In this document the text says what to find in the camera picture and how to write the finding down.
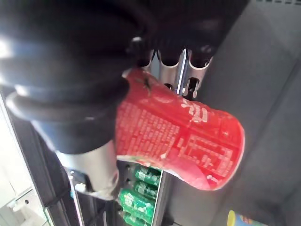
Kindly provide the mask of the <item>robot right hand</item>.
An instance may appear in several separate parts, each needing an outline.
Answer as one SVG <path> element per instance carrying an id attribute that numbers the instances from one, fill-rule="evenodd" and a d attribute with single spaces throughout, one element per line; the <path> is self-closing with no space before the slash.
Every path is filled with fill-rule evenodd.
<path id="1" fill-rule="evenodd" d="M 191 50 L 200 65 L 217 51 L 246 0 L 3 0 L 0 83 L 11 112 L 74 170 L 77 191 L 103 200 L 119 192 L 114 144 L 122 73 L 167 66 Z"/>

